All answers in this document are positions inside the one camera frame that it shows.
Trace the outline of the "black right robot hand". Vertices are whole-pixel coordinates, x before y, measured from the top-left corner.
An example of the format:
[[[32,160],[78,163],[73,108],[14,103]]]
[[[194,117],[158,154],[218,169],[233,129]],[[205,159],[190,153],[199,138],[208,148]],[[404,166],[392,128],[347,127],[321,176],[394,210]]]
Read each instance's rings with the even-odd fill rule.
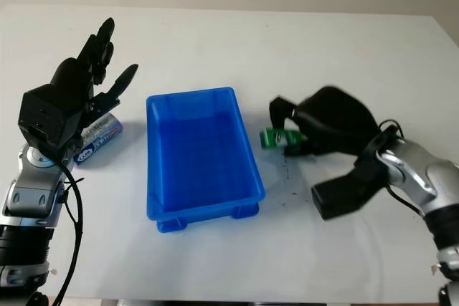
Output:
[[[276,97],[269,104],[275,129],[292,120],[306,140],[284,148],[287,157],[345,153],[359,156],[381,132],[368,108],[334,86],[322,87],[304,101],[294,104]]]

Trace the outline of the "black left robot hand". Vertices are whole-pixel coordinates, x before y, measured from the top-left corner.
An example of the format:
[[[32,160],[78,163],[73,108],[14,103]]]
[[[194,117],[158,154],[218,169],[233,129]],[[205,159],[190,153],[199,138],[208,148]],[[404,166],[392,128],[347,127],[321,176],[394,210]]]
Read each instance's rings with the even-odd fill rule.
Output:
[[[68,91],[78,107],[86,111],[101,113],[120,103],[119,97],[132,82],[138,65],[128,66],[105,92],[94,93],[94,87],[101,85],[114,53],[111,42],[115,30],[113,18],[107,18],[95,34],[91,34],[76,57],[65,59],[57,68],[51,83]]]

